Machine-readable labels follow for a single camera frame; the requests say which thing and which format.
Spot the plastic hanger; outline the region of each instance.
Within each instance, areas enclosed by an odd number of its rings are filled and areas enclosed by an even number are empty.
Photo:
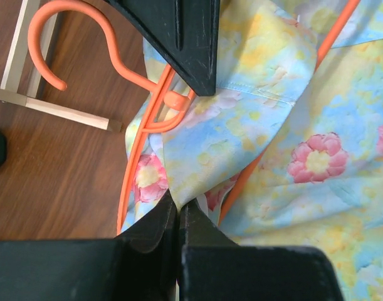
[[[78,11],[94,19],[105,33],[110,60],[116,71],[125,79],[150,91],[152,94],[151,100],[145,110],[145,114],[135,136],[134,145],[130,152],[130,157],[123,179],[117,219],[117,233],[119,234],[127,214],[127,206],[129,203],[132,181],[135,176],[135,170],[148,134],[167,132],[168,130],[176,127],[185,116],[196,94],[192,90],[190,90],[188,96],[183,96],[176,92],[169,91],[169,86],[175,75],[175,71],[170,65],[165,67],[158,83],[154,83],[138,73],[129,70],[120,58],[115,31],[109,20],[96,7],[81,0],[54,0],[48,2],[36,12],[29,26],[29,54],[31,55],[35,67],[41,75],[55,88],[65,90],[67,88],[67,84],[53,74],[48,65],[45,63],[41,53],[40,38],[45,22],[52,15],[61,11]],[[178,110],[179,113],[169,120],[155,122],[159,109],[163,104],[166,104],[174,110]]]
[[[315,66],[315,71],[318,69],[318,67],[322,63],[329,49],[332,47],[333,43],[336,41],[339,34],[342,32],[343,27],[346,25],[347,21],[350,19],[351,15],[355,11],[359,3],[360,3],[360,0],[349,0],[346,6],[344,7],[343,11],[340,13],[335,24],[332,26],[328,35],[326,36],[326,38],[324,39],[324,41],[322,42],[321,46],[318,49],[317,64]],[[247,183],[248,178],[250,177],[255,167],[260,162],[265,151],[266,149],[253,162],[248,164],[248,166],[240,172],[240,175],[236,181],[236,184],[234,185],[233,189],[230,191],[226,200],[223,202],[223,205],[221,208],[221,214],[219,217],[219,224],[227,215],[231,206],[234,204],[235,200],[240,195],[244,185]]]

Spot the clothing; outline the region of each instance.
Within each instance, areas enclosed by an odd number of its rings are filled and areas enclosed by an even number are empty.
[[[218,223],[238,173],[268,147],[220,229],[240,245],[316,246],[346,300],[383,300],[383,0],[361,0],[314,73],[346,2],[222,1],[217,94],[150,135],[123,230],[166,189],[178,208],[206,198]],[[144,52],[157,81],[165,62]],[[173,88],[187,92],[180,79]]]

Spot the floral dress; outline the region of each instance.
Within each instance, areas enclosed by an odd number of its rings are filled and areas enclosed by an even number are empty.
[[[178,208],[202,199],[217,223],[240,171],[265,151],[220,229],[240,245],[315,246],[346,300],[383,300],[383,0],[361,0],[314,72],[346,2],[222,1],[217,94],[149,136],[123,230],[167,189]],[[148,43],[144,53],[157,81],[165,61]],[[187,93],[179,78],[173,89]]]

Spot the wooden floor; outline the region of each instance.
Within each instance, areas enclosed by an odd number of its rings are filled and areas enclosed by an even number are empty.
[[[112,22],[123,62],[145,74],[141,35],[102,0],[87,1]],[[0,0],[0,82],[20,5]],[[32,67],[28,60],[21,93]],[[125,125],[147,96],[113,69],[102,30],[80,13],[66,14],[51,69],[68,89],[48,85],[43,100]],[[115,235],[126,165],[123,134],[2,102],[0,129],[9,144],[0,170],[0,240]]]

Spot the wooden stand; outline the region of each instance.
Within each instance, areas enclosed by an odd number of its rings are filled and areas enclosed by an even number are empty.
[[[28,27],[31,18],[39,8],[39,4],[40,0],[23,0],[22,2],[0,86],[0,100],[2,102],[14,103],[16,105],[21,105],[26,108],[59,116],[99,129],[112,132],[123,131],[123,123],[119,121],[99,117],[37,99],[42,96],[45,81],[35,68],[31,72],[26,95],[17,93],[21,75],[23,73],[24,62],[28,53]],[[62,13],[54,15],[48,20],[43,30],[41,50],[47,63],[50,63],[51,61],[61,23],[61,17]]]

